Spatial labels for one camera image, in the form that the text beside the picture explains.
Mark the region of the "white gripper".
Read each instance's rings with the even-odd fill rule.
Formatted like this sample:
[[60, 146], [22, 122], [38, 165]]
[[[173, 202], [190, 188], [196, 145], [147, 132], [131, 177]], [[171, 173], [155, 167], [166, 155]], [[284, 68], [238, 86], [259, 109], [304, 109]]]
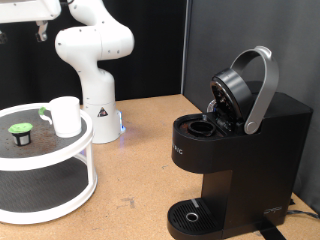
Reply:
[[[36, 39], [38, 42], [47, 40], [48, 22], [46, 20], [53, 20], [60, 13], [59, 0], [0, 0], [0, 23], [37, 21]], [[6, 42], [6, 34], [0, 30], [0, 44]]]

